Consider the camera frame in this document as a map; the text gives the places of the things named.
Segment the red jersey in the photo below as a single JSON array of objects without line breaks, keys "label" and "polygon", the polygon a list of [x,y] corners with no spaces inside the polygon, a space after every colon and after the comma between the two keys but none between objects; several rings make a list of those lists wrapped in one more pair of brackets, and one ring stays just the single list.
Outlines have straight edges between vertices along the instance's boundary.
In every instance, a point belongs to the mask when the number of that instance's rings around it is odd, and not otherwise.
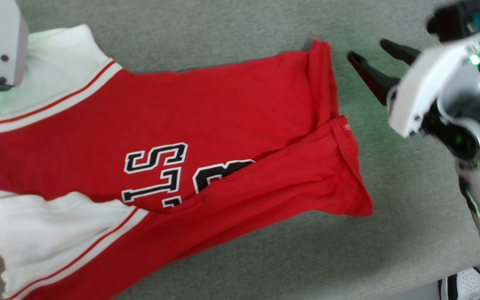
[{"label": "red jersey", "polygon": [[[106,299],[305,211],[371,213],[327,43],[132,74],[99,54],[86,26],[42,34],[29,46],[30,85],[0,93],[4,298]],[[62,48],[76,35],[97,53],[78,63],[95,69],[50,93],[42,82],[61,75],[34,59],[54,53],[39,45]],[[7,112],[12,101],[22,106]]]}]

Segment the black and white shoe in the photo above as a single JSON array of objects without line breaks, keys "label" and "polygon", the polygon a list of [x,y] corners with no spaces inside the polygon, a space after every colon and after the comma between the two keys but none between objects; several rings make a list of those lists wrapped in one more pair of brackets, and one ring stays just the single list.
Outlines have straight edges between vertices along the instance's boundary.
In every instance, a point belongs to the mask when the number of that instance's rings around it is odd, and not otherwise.
[{"label": "black and white shoe", "polygon": [[480,300],[480,271],[469,268],[438,281],[440,300]]}]

